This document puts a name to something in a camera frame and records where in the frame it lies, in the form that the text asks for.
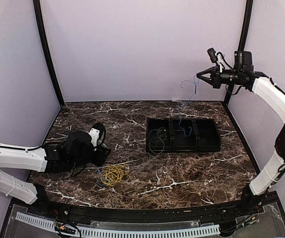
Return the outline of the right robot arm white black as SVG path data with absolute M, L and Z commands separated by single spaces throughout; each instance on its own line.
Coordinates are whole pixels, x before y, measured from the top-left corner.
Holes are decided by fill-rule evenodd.
M 277 184 L 285 174 L 285 92 L 261 71 L 256 71 L 252 62 L 252 53 L 236 51 L 234 66 L 230 66 L 222 53 L 209 48 L 207 53 L 213 67 L 196 74 L 198 79 L 219 89 L 237 85 L 258 96 L 274 112 L 281 121 L 281 129 L 275 139 L 274 151 L 260 173 L 249 185 L 245 186 L 236 210 L 241 215 L 247 215 L 254 208 L 262 205 L 271 186 Z

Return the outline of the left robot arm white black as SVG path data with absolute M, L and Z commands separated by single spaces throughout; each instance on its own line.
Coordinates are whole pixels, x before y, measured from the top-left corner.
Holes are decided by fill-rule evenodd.
M 47 200 L 45 189 L 38 184 L 24 182 L 3 171 L 4 168 L 23 169 L 39 173 L 57 174 L 93 164 L 100 167 L 111 150 L 98 144 L 105 134 L 96 128 L 90 132 L 72 131 L 65 141 L 38 147 L 15 147 L 0 143 L 0 192 L 17 198 L 43 216 L 50 216 L 53 204 Z

